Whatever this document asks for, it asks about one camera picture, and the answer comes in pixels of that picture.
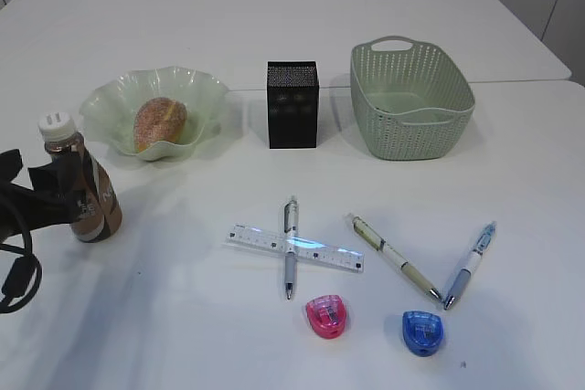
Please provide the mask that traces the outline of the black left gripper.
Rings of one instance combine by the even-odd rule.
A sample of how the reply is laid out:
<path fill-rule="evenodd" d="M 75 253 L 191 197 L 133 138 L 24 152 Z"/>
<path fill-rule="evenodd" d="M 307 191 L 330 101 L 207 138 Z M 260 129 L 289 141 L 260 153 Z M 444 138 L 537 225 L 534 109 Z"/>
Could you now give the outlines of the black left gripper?
<path fill-rule="evenodd" d="M 80 192 L 74 188 L 80 175 L 80 158 L 67 153 L 51 163 L 29 167 L 32 188 L 14 184 L 23 169 L 18 149 L 1 153 L 1 195 L 22 216 L 30 230 L 72 224 L 80 217 Z"/>

